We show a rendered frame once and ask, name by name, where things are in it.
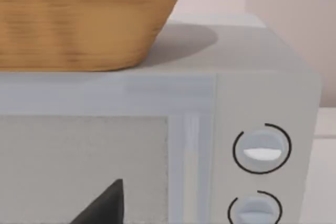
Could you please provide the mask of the pale microwave door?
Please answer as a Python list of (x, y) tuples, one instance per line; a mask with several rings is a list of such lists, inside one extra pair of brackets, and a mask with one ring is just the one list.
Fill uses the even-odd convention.
[(66, 224), (114, 180), (129, 223), (209, 220), (214, 74), (0, 73), (0, 224)]

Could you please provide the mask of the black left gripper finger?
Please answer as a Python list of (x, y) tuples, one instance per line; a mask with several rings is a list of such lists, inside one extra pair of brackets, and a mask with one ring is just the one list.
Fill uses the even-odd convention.
[(115, 180), (70, 224), (123, 224), (123, 180)]

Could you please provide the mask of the pale microwave oven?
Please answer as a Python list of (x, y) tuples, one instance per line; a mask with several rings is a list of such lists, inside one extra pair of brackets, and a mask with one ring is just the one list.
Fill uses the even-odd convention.
[[(110, 72), (214, 74), (209, 220), (200, 224), (238, 224), (238, 201), (251, 196), (275, 203), (274, 224), (299, 223), (321, 79), (260, 19), (173, 17), (143, 64)], [(257, 130), (283, 138), (286, 149), (273, 169), (251, 169), (243, 158), (241, 140)]]

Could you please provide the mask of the pale round microwave knob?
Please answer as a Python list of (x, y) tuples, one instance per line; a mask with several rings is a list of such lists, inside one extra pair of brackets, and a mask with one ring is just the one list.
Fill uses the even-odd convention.
[(271, 199), (251, 196), (238, 201), (235, 217), (238, 224), (274, 224), (278, 210)]
[(254, 170), (270, 170), (282, 161), (285, 144), (280, 134), (271, 130), (257, 130), (241, 140), (242, 155)]

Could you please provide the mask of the woven wicker basket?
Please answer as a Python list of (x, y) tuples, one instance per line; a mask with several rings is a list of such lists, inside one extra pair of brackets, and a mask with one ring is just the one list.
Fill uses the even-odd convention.
[(177, 1), (0, 0), (0, 71), (134, 67)]

